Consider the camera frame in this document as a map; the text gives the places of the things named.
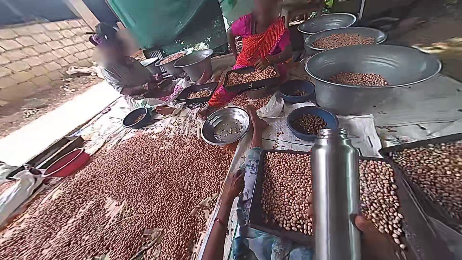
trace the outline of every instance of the red plastic container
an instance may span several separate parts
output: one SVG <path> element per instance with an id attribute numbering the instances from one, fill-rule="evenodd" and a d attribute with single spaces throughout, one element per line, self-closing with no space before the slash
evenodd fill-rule
<path id="1" fill-rule="evenodd" d="M 90 155 L 83 148 L 62 156 L 50 165 L 43 174 L 44 177 L 66 177 L 85 167 L 90 162 Z"/>

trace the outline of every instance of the stone brick wall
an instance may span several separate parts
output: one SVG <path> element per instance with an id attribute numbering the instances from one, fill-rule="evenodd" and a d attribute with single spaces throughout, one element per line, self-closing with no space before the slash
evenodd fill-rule
<path id="1" fill-rule="evenodd" d="M 92 65 L 82 19 L 0 29 L 0 105 L 58 84 L 69 66 Z"/>

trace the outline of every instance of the black tray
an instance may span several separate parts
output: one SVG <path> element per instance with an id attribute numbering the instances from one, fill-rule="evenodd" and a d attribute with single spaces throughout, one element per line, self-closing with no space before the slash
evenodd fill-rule
<path id="1" fill-rule="evenodd" d="M 192 85 L 190 87 L 187 87 L 183 92 L 181 92 L 181 94 L 178 95 L 178 97 L 176 97 L 175 103 L 178 104 L 178 103 L 186 102 L 187 105 L 190 105 L 190 104 L 199 104 L 199 103 L 207 102 L 212 97 L 217 87 L 218 87 L 218 82 L 212 82 L 212 83 L 200 84 L 200 85 Z M 209 90 L 209 89 L 213 90 L 212 94 L 210 94 L 209 96 L 202 97 L 202 98 L 195 98 L 195 99 L 186 98 L 191 92 L 197 92 L 200 90 Z"/>
<path id="2" fill-rule="evenodd" d="M 360 156 L 360 160 L 385 161 L 376 157 Z M 428 217 L 423 213 L 416 196 L 408 182 L 401 177 L 401 172 L 393 165 L 395 184 L 398 186 L 398 198 L 400 207 L 398 212 L 404 216 L 401 226 L 406 239 L 401 242 L 406 245 L 404 250 L 406 259 L 434 260 L 454 259 L 454 255 L 448 250 L 444 241 L 437 235 Z"/>
<path id="3" fill-rule="evenodd" d="M 239 69 L 235 69 L 235 70 L 230 70 L 230 71 L 226 72 L 225 82 L 224 82 L 223 86 L 225 86 L 225 89 L 229 88 L 232 91 L 239 91 L 239 90 L 245 90 L 245 89 L 257 89 L 257 88 L 268 86 L 268 85 L 278 84 L 279 83 L 279 78 L 280 78 L 280 73 L 279 73 L 279 70 L 278 70 L 277 66 L 273 66 L 273 68 L 276 70 L 276 73 L 278 75 L 277 77 L 227 86 L 227 84 L 228 84 L 228 76 L 229 76 L 230 73 L 234 72 L 234 73 L 239 73 L 239 74 L 249 74 L 250 72 L 255 71 L 255 68 L 254 67 L 247 67 L 247 68 L 239 68 Z"/>
<path id="4" fill-rule="evenodd" d="M 305 235 L 299 231 L 287 231 L 285 228 L 279 227 L 278 224 L 271 224 L 270 222 L 265 223 L 263 220 L 263 211 L 261 210 L 261 185 L 263 183 L 263 164 L 265 163 L 266 153 L 279 152 L 279 153 L 289 153 L 289 154 L 303 154 L 309 155 L 311 152 L 301 152 L 301 151 L 290 151 L 290 150 L 263 150 L 260 154 L 260 161 L 258 163 L 257 170 L 257 179 L 255 181 L 254 193 L 252 195 L 252 200 L 250 202 L 249 210 L 249 226 L 251 228 L 261 230 L 268 234 L 272 234 L 278 237 L 284 237 L 295 241 L 296 243 L 313 247 L 315 240 L 313 236 Z"/>
<path id="5" fill-rule="evenodd" d="M 287 231 L 279 227 L 278 224 L 265 223 L 261 210 L 261 185 L 263 183 L 263 164 L 265 155 L 268 152 L 280 152 L 290 154 L 311 154 L 311 152 L 268 149 L 260 154 L 257 178 L 255 181 L 254 192 L 250 202 L 249 226 L 263 232 L 290 239 L 296 243 L 313 247 L 315 244 L 314 236 L 305 235 L 298 231 Z M 385 161 L 382 158 L 360 156 L 360 160 Z M 408 260 L 434 260 L 434 259 L 454 259 L 445 243 L 439 238 L 426 215 L 421 210 L 413 191 L 405 180 L 400 178 L 400 172 L 394 169 L 395 183 L 398 186 L 398 196 L 401 206 L 399 212 L 404 216 L 402 227 L 405 234 L 402 242 L 407 246 L 405 250 Z"/>
<path id="6" fill-rule="evenodd" d="M 449 136 L 442 136 L 422 141 L 410 142 L 396 146 L 390 146 L 386 148 L 382 148 L 379 150 L 379 153 L 387 160 L 387 162 L 393 167 L 393 169 L 406 180 L 409 184 L 411 189 L 416 195 L 416 198 L 420 205 L 422 206 L 422 210 L 424 213 L 432 218 L 435 218 L 441 221 L 443 224 L 447 225 L 448 227 L 452 228 L 455 232 L 461 234 L 460 229 L 462 227 L 462 220 L 451 217 L 450 214 L 439 204 L 434 203 L 430 200 L 430 198 L 420 189 L 420 187 L 415 184 L 410 177 L 405 174 L 405 171 L 401 169 L 401 167 L 393 161 L 391 156 L 389 155 L 390 152 L 397 152 L 402 151 L 404 149 L 413 149 L 418 147 L 424 147 L 428 144 L 440 144 L 440 143 L 447 143 L 447 142 L 456 142 L 462 140 L 462 133 L 449 135 Z"/>

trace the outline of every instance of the stainless steel water bottle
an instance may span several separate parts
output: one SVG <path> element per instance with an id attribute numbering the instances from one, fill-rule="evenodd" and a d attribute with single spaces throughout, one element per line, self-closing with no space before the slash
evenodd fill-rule
<path id="1" fill-rule="evenodd" d="M 359 155 L 345 129 L 319 130 L 311 150 L 316 260 L 360 260 Z"/>

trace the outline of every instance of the grey shirt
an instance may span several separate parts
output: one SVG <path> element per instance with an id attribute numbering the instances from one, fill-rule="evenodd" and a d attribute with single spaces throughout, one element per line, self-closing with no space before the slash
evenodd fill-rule
<path id="1" fill-rule="evenodd" d="M 104 65 L 102 73 L 104 79 L 119 93 L 126 87 L 142 86 L 150 82 L 152 77 L 152 73 L 132 57 L 125 57 L 123 62 Z"/>

